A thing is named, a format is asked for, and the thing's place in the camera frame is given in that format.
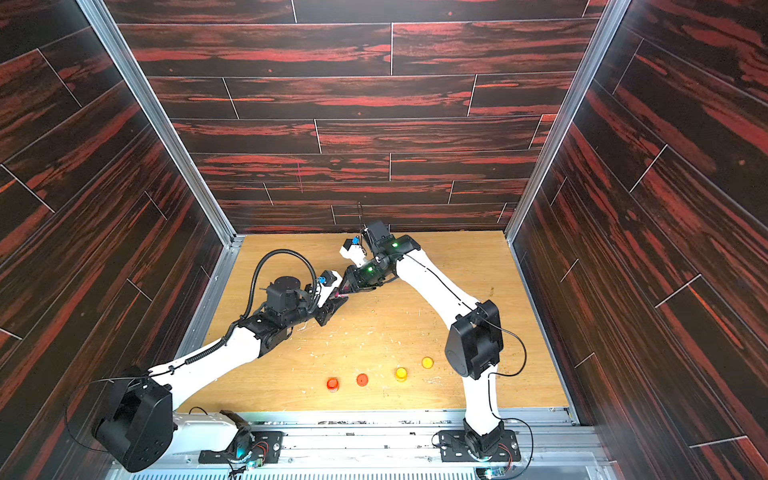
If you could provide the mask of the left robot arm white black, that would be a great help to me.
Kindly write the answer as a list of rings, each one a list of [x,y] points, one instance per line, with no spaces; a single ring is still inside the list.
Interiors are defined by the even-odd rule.
[[[343,303],[342,282],[326,270],[303,287],[294,277],[270,283],[266,301],[233,322],[218,341],[147,371],[127,370],[105,390],[92,435],[127,471],[141,471],[164,456],[224,450],[243,424],[225,414],[183,415],[178,408],[228,372],[250,363],[288,339],[294,326],[328,320]]]

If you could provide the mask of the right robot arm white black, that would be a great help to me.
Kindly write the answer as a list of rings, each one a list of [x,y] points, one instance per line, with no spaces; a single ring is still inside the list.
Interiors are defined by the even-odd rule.
[[[409,236],[384,237],[370,248],[368,259],[358,241],[348,239],[340,255],[352,265],[339,286],[341,295],[379,287],[390,274],[409,284],[437,312],[448,328],[445,356],[462,377],[465,393],[465,444],[472,456],[485,460],[495,453],[504,434],[498,411],[496,381],[503,339],[498,307],[481,302],[451,281]]]

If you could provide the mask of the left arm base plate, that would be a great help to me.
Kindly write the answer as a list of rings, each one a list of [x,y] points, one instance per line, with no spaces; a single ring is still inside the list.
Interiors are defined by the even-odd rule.
[[[222,451],[203,450],[200,464],[258,467],[279,462],[284,433],[281,431],[251,431],[237,433]]]

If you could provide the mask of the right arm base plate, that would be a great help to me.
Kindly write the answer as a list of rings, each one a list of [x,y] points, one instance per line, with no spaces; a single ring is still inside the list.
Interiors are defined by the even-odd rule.
[[[432,445],[444,463],[521,460],[516,435],[509,430],[482,436],[464,430],[441,430],[432,437]]]

